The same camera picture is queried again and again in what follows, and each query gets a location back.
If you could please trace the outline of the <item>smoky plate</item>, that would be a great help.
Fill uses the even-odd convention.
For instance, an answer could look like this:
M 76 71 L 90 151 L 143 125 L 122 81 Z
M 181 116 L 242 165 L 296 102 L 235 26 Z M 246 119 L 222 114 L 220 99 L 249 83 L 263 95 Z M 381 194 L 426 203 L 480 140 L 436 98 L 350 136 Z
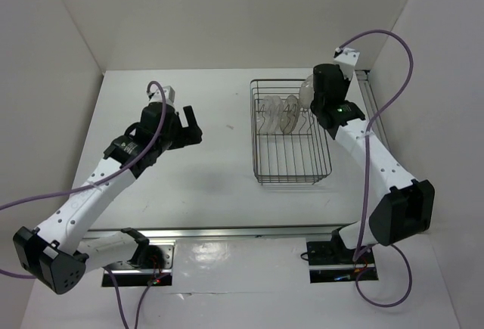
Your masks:
M 289 135 L 295 129 L 300 114 L 299 99 L 295 95 L 289 95 L 284 103 L 279 116 L 279 127 L 284 135 Z
M 313 75 L 309 75 L 299 87 L 299 102 L 303 109 L 309 109 L 314 99 Z

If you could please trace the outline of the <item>clear plate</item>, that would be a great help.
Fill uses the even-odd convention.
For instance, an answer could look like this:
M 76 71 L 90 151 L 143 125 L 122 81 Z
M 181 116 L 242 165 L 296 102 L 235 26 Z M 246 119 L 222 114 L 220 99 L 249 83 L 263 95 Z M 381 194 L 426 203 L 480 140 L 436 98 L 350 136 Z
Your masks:
M 267 135 L 267 129 L 268 129 L 268 122 L 267 122 L 267 117 L 268 114 L 266 112 L 266 103 L 268 102 L 268 96 L 265 96 L 263 100 L 260 102 L 259 105 L 259 114 L 258 114 L 258 133 L 260 135 Z
M 266 112 L 268 114 L 266 119 L 268 122 L 268 135 L 273 135 L 276 133 L 280 125 L 280 118 L 283 110 L 284 102 L 278 95 L 268 96 L 268 102 L 266 103 Z

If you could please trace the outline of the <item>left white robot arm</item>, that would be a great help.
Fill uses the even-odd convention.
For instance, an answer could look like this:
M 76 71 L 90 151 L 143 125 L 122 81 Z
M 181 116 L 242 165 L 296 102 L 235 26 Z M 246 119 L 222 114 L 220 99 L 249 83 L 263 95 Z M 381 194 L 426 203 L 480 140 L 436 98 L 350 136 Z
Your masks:
M 51 217 L 34 229 L 20 228 L 13 242 L 22 267 L 56 294 L 72 290 L 82 276 L 115 262 L 144 266 L 160 250 L 134 228 L 85 242 L 99 216 L 127 187 L 167 150 L 202 141 L 192 107 L 183 108 L 187 126 L 169 104 L 151 102 L 141 119 L 115 138 L 82 186 Z

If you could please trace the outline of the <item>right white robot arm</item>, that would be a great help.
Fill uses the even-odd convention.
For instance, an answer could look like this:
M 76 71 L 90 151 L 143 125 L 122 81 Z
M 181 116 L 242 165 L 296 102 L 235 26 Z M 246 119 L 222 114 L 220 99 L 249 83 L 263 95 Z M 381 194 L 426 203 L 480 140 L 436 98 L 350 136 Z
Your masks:
M 362 218 L 339 228 L 330 254 L 348 262 L 362 248 L 391 244 L 430 228 L 435 188 L 417 180 L 386 149 L 364 113 L 346 100 L 349 79 L 336 64 L 319 64 L 312 74 L 310 105 L 318 124 L 364 171 Z

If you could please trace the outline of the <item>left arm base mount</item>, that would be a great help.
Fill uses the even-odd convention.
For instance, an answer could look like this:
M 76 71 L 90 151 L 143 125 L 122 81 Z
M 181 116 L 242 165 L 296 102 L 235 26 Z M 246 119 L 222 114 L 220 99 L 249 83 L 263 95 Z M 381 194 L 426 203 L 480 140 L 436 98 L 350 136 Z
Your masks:
M 155 280 L 155 287 L 172 285 L 175 242 L 155 240 L 153 246 L 140 267 L 133 267 L 127 262 L 108 266 L 119 287 L 145 287 L 152 280 Z

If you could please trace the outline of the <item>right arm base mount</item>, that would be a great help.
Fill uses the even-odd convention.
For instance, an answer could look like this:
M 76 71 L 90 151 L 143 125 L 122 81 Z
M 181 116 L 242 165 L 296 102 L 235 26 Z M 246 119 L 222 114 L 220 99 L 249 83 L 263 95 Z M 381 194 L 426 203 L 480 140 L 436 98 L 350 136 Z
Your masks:
M 306 251 L 299 257 L 309 265 L 311 284 L 350 282 L 357 277 L 361 281 L 378 281 L 372 249 L 366 249 L 356 262 L 354 252 L 333 233 L 329 241 L 308 241 Z

